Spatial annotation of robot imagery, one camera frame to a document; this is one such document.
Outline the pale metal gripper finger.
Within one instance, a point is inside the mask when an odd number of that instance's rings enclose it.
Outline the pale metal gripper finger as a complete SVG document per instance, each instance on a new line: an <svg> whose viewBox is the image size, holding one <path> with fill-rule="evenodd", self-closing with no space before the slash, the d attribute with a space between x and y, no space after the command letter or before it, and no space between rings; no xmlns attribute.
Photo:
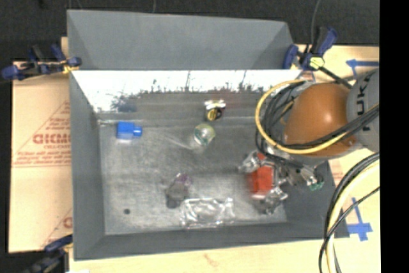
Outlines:
<svg viewBox="0 0 409 273"><path fill-rule="evenodd" d="M272 215L275 210L288 198L280 187L273 187L269 191L254 194L255 207L261 214Z"/></svg>
<svg viewBox="0 0 409 273"><path fill-rule="evenodd" d="M239 173L252 173L263 165L266 156L258 151L249 153L246 158L238 165Z"/></svg>

